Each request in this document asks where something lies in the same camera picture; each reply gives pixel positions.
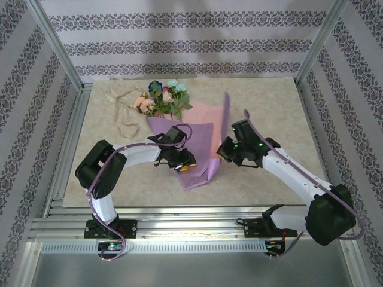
beige ribbon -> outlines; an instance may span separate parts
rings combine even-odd
[[[115,103],[114,124],[115,124],[118,132],[120,133],[120,135],[122,135],[126,138],[129,138],[129,139],[133,139],[137,135],[138,130],[139,130],[139,125],[138,125],[138,123],[130,123],[129,122],[129,109],[133,109],[134,107],[129,106],[122,98],[125,97],[127,94],[135,91],[135,90],[138,90],[141,93],[144,92],[141,88],[134,87],[133,89],[127,91],[125,94],[122,94],[121,96],[119,96],[115,91],[113,91],[113,89],[111,87],[110,92],[113,93],[115,95],[115,97],[112,97],[110,94],[105,94],[105,97],[109,102]],[[121,123],[124,124],[126,127],[135,127],[133,132],[124,133],[122,131],[120,125],[118,124],[118,118],[120,116],[120,110],[122,110]]]

metal bracket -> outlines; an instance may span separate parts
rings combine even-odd
[[[120,219],[118,221],[117,231],[124,235],[125,238],[136,239],[137,220]],[[85,239],[118,239],[119,237],[113,233],[105,231],[94,220],[88,220],[84,231]]]
[[[244,227],[245,238],[273,238],[282,237],[283,230],[267,230],[262,218],[237,219],[237,223]],[[297,237],[296,230],[285,229],[286,237]]]

purple wrapping paper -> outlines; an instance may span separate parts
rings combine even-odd
[[[221,140],[226,138],[227,125],[229,120],[230,110],[230,97],[225,94],[222,127],[221,127]],[[165,118],[148,117],[148,124],[155,135],[159,133],[166,133],[172,126],[179,124],[179,121],[167,120]],[[209,158],[211,137],[213,131],[213,124],[189,124],[193,129],[193,136],[185,143],[185,147],[193,153],[196,158],[196,165],[190,167],[185,172],[176,172],[177,178],[180,180],[181,185],[185,190],[190,190],[194,187],[208,183],[220,167],[219,158]],[[179,127],[181,130],[189,134],[189,129],[184,126]]]

damask pattern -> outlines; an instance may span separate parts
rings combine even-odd
[[[346,158],[338,133],[335,130],[334,122],[331,119],[330,112],[322,95],[322,91],[319,88],[318,81],[315,78],[312,70],[307,75],[306,82],[309,86],[309,89],[315,102],[315,106],[317,107],[317,111],[320,115],[321,122],[324,127],[324,131],[327,135],[330,147],[332,149],[332,153],[336,165],[338,167],[338,171],[341,176],[342,182],[350,190],[352,200],[354,202],[354,209],[358,212],[359,216],[364,221],[366,229],[363,236],[363,241],[367,247],[367,252],[370,253],[369,258],[371,260],[371,263],[375,267],[374,271],[377,274],[378,282],[383,285],[383,265],[381,261],[383,254],[381,253],[381,248],[378,246],[379,240],[377,236],[373,233],[374,229],[371,227],[371,219],[369,218],[366,206],[364,205],[363,200],[361,199],[358,186],[355,184],[354,175],[352,174],[352,171],[349,168],[348,160]]]
[[[45,41],[45,36],[38,25],[29,37],[26,46],[23,49],[20,57],[17,59],[17,64],[8,77],[8,81],[4,84],[0,95],[0,133],[7,122],[9,113],[13,109],[15,100],[19,97],[22,87],[24,86],[26,77],[31,72],[32,66],[35,63],[37,55]]]
[[[69,76],[65,76],[63,84],[60,88],[60,92],[57,96],[56,103],[54,104],[52,114],[49,119],[49,123],[45,129],[44,137],[41,141],[40,149],[37,153],[36,160],[33,164],[31,175],[28,179],[28,184],[25,186],[25,190],[17,210],[17,215],[12,225],[12,233],[9,234],[9,239],[5,244],[5,251],[2,253],[1,273],[0,273],[0,286],[6,286],[8,281],[8,274],[13,267],[14,260],[16,258],[16,252],[19,250],[20,241],[25,230],[25,224],[29,213],[32,208],[32,203],[35,198],[36,190],[39,186],[39,180],[47,160],[54,134],[56,133],[57,126],[61,117],[61,113],[64,109],[66,99],[68,97],[69,89],[72,86]]]
[[[380,164],[377,163],[378,159],[370,147],[370,142],[363,131],[363,126],[360,124],[352,102],[347,95],[327,50],[325,48],[322,49],[317,58],[326,75],[331,91],[334,93],[335,100],[348,127],[351,139],[354,141],[362,166],[369,176],[369,182],[372,185],[372,190],[375,192],[375,197],[381,203],[380,208],[383,209],[383,171],[381,170]]]
[[[19,24],[22,15],[27,10],[23,0],[9,0],[0,13],[0,51],[12,35],[14,28]]]
[[[348,66],[351,68],[354,77],[364,93],[371,111],[373,111],[373,115],[378,120],[378,124],[381,126],[381,131],[383,132],[382,87],[379,86],[379,82],[376,80],[375,75],[364,60],[364,57],[361,55],[361,51],[342,20],[339,20],[335,24],[332,34],[338,43],[338,46],[341,48],[343,55],[348,62]]]
[[[383,9],[377,0],[352,0],[351,3],[358,10],[371,34],[383,49]]]
[[[300,63],[168,63],[76,66],[80,76],[95,75],[159,75],[222,73],[296,73]]]
[[[57,31],[188,27],[319,27],[323,11],[227,11],[51,16]]]
[[[14,146],[11,148],[11,154],[8,156],[8,161],[4,165],[0,178],[0,215],[2,215],[2,209],[7,204],[7,197],[13,188],[13,182],[19,172],[26,148],[28,147],[29,141],[35,130],[39,115],[44,106],[45,99],[48,96],[54,76],[59,69],[59,65],[59,59],[53,53],[45,68],[41,81],[37,86],[27,113],[25,114],[25,119],[17,134],[17,139],[14,141]]]
[[[70,56],[147,54],[147,53],[220,53],[220,52],[307,52],[311,40],[178,40],[65,44]]]

light blue flower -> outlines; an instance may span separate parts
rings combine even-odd
[[[168,88],[173,88],[175,86],[177,86],[180,82],[178,82],[177,80],[169,80],[167,83],[166,83],[166,86]]]
[[[178,84],[177,86],[175,86],[175,91],[187,91],[187,87],[185,84]]]

